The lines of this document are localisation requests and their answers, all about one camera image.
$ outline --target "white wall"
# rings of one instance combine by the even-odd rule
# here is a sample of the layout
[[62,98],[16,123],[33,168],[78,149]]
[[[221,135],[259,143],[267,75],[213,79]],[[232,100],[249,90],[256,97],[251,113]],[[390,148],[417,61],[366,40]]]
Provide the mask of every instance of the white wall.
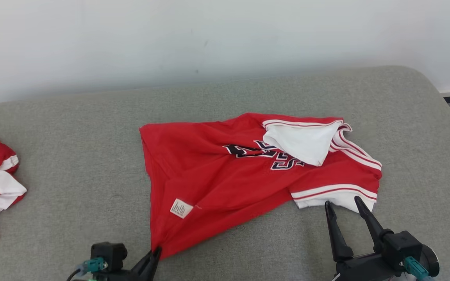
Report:
[[0,0],[0,101],[382,64],[450,91],[450,0]]

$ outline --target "black cable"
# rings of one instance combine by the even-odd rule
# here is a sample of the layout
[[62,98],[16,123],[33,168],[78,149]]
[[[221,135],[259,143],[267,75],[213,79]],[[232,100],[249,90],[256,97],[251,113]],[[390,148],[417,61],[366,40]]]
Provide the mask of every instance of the black cable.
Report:
[[81,270],[80,269],[76,269],[74,272],[72,272],[72,274],[69,276],[69,278],[67,278],[67,281],[71,281],[72,277],[74,277],[76,274],[78,274]]

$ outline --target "care label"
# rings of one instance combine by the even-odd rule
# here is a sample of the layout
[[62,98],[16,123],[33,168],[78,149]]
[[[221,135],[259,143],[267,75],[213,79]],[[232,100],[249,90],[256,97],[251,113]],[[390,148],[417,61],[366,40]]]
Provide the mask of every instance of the care label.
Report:
[[175,199],[175,202],[173,203],[170,212],[181,217],[182,219],[185,219],[185,217],[189,214],[189,212],[191,212],[192,209],[193,206],[190,206],[189,204],[183,202],[180,199]]

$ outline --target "gray table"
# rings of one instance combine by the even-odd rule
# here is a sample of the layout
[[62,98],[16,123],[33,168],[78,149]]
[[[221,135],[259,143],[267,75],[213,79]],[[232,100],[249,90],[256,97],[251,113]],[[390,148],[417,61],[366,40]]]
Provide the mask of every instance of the gray table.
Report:
[[[0,214],[0,281],[63,281],[94,242],[124,242],[131,267],[150,245],[150,181],[138,127],[244,112],[341,116],[383,164],[374,214],[409,230],[450,280],[450,109],[400,66],[0,104],[0,139],[28,189]],[[358,214],[336,208],[355,254],[372,251]],[[293,202],[161,261],[157,281],[322,281],[334,274],[323,207]]]

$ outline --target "teal connector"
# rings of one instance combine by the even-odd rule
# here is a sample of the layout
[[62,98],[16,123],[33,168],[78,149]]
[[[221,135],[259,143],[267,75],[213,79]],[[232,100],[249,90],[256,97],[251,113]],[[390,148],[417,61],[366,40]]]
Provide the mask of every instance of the teal connector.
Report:
[[419,263],[412,256],[408,256],[407,258],[405,258],[404,268],[407,273],[415,276],[419,281],[425,280],[427,277],[429,277],[428,270],[426,270],[423,265],[421,265],[421,263]]
[[107,263],[103,258],[93,258],[92,260],[85,260],[84,263],[81,263],[77,266],[77,269],[80,270],[77,275],[83,276],[88,272],[97,272],[105,269],[106,267]]

